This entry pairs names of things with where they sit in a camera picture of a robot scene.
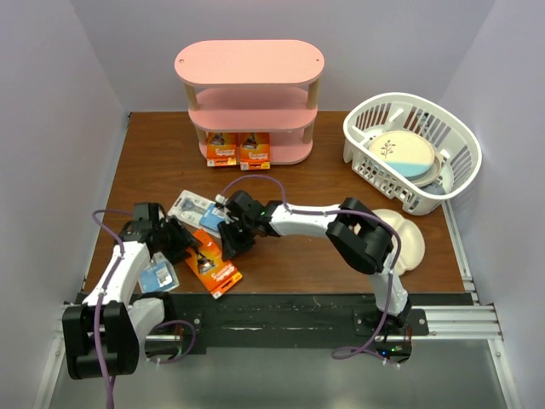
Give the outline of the orange razor box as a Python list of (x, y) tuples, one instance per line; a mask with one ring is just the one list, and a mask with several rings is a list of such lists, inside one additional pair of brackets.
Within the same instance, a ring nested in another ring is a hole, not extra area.
[(193, 236), (200, 245), (196, 250), (187, 249), (189, 257), (185, 262), (209, 294), (218, 299), (239, 283), (243, 275), (231, 261), (222, 260), (221, 248), (207, 232), (199, 229)]
[(271, 167), (270, 135), (267, 132), (240, 133), (238, 154), (241, 170), (269, 170)]
[(208, 167), (238, 164), (238, 134), (210, 132), (207, 136), (206, 162)]

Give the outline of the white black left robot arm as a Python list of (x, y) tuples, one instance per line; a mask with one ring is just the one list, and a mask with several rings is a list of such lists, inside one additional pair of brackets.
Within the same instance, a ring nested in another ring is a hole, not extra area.
[(172, 264), (187, 259), (200, 241), (158, 203), (135, 204), (114, 237), (112, 257), (96, 287), (66, 308), (62, 330), (67, 370), (73, 379), (115, 377), (135, 372), (146, 336), (175, 328), (168, 295), (157, 291), (131, 299), (153, 256)]

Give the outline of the pink three-tier wooden shelf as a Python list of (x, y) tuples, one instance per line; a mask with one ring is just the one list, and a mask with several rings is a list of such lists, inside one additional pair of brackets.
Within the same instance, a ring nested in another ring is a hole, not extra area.
[(200, 152), (227, 134), (269, 136), (271, 162), (304, 161), (313, 149), (325, 59), (296, 39), (206, 40), (175, 57)]

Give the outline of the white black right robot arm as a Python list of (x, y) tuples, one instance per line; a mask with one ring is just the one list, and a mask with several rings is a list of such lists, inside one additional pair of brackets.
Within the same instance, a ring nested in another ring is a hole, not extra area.
[(218, 194), (215, 206), (224, 211), (224, 220), (218, 224), (223, 260), (249, 251), (256, 237), (328, 239), (350, 268), (369, 277), (381, 328), (397, 335), (409, 325), (411, 302), (395, 273), (401, 238), (359, 200), (346, 198), (341, 204), (323, 207), (280, 200), (261, 204), (238, 190), (229, 198)]

